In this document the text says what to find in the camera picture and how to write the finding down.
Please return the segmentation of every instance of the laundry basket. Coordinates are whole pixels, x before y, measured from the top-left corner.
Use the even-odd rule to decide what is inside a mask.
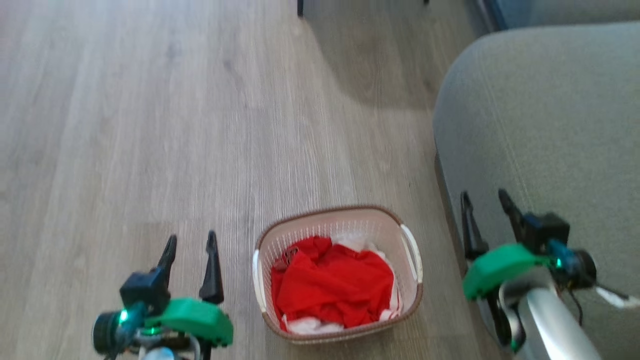
[[[391,320],[329,334],[298,335],[281,330],[271,298],[271,267],[288,246],[315,235],[364,236],[384,252],[403,299],[401,314]],[[409,228],[388,210],[375,206],[328,209],[288,218],[262,234],[253,253],[253,287],[264,321],[279,336],[297,344],[341,341],[381,331],[415,312],[422,299],[422,260]]]

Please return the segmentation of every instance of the basket handle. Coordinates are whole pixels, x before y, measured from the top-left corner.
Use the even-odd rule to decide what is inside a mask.
[[[420,251],[418,250],[418,243],[415,242],[415,238],[411,233],[411,230],[404,225],[400,225],[400,229],[402,229],[404,236],[403,244],[404,250],[406,251],[406,257],[409,259],[409,265],[411,266],[411,273],[413,274],[413,278],[419,283],[422,284],[422,258],[420,257]]]
[[[260,261],[260,250],[255,249],[253,252],[253,290],[255,291],[255,299],[258,300],[260,311],[266,313],[267,299],[264,297],[264,280],[262,278],[262,262]]]

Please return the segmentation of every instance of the laundry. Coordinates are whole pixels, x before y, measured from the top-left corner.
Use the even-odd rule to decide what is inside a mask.
[[[296,334],[341,331],[400,315],[402,299],[384,253],[363,236],[313,236],[271,268],[280,327]]]

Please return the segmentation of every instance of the brown basket rim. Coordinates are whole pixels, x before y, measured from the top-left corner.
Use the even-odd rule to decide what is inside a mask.
[[[335,208],[326,208],[326,209],[322,209],[322,210],[318,210],[318,211],[309,211],[306,213],[302,213],[300,215],[296,215],[293,217],[288,217],[282,220],[279,220],[275,223],[273,223],[271,226],[269,226],[260,236],[260,239],[258,240],[258,242],[255,244],[255,250],[260,250],[260,247],[262,246],[262,242],[264,241],[265,236],[271,231],[273,230],[276,226],[282,225],[286,222],[290,222],[293,220],[297,220],[299,218],[303,218],[303,217],[309,217],[309,216],[313,216],[313,215],[321,215],[321,214],[325,214],[325,213],[334,213],[334,212],[338,212],[338,211],[348,211],[348,210],[364,210],[364,209],[371,209],[371,210],[378,210],[381,211],[385,214],[387,214],[388,216],[390,216],[392,219],[394,219],[394,221],[396,221],[396,223],[398,224],[398,226],[402,225],[402,220],[400,220],[400,218],[393,212],[391,212],[391,210],[388,210],[386,208],[383,208],[382,206],[378,206],[378,205],[356,205],[356,206],[338,206]],[[376,323],[370,323],[369,325],[365,325],[365,326],[361,326],[361,327],[354,327],[352,329],[347,329],[344,331],[340,331],[340,332],[332,332],[329,334],[320,334],[320,335],[297,335],[297,334],[291,334],[289,332],[285,332],[280,328],[280,324],[274,324],[271,319],[269,318],[269,315],[265,312],[262,313],[262,317],[264,319],[264,322],[266,322],[267,326],[273,331],[275,332],[277,335],[279,335],[281,338],[291,341],[291,342],[298,342],[298,343],[304,343],[305,341],[309,341],[309,342],[322,342],[322,341],[331,341],[331,340],[337,340],[339,341],[340,338],[342,337],[348,337],[348,336],[357,336],[360,333],[364,333],[364,332],[375,332],[376,330],[383,330],[386,329],[387,327],[393,326],[399,322],[405,321],[407,318],[409,318],[409,316],[413,315],[414,312],[416,312],[416,310],[418,310],[418,306],[420,305],[420,302],[422,301],[422,283],[419,282],[416,289],[415,289],[415,300],[413,301],[413,304],[411,305],[411,307],[409,308],[409,310],[407,310],[405,313],[403,313],[402,315],[398,316],[397,318],[391,319],[391,320],[386,320],[384,322],[376,322]]]

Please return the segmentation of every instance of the electrical cable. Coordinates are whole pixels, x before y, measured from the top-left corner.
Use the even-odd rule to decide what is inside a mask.
[[[582,316],[583,316],[582,306],[580,305],[580,302],[573,294],[573,290],[569,289],[567,290],[567,292],[569,293],[569,296],[571,296],[571,299],[573,299],[573,302],[575,303],[575,305],[578,307],[578,325],[582,327]]]

